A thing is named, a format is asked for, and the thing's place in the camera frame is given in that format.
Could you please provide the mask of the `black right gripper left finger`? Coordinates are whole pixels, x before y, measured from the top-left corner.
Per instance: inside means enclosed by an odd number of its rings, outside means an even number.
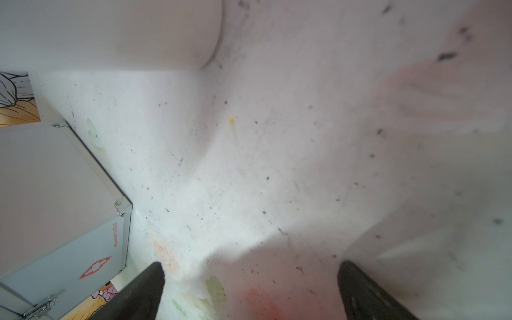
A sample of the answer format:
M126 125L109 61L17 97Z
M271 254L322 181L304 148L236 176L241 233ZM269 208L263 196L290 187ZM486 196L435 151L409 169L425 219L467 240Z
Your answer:
M89 319L155 320L164 285L162 265L154 262Z

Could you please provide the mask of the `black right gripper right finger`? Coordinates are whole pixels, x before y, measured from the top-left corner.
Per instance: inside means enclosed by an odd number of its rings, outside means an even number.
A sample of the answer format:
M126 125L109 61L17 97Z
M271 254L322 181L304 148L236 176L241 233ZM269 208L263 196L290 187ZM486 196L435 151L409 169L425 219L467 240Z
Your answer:
M341 263L337 282L348 320L417 320L352 261Z

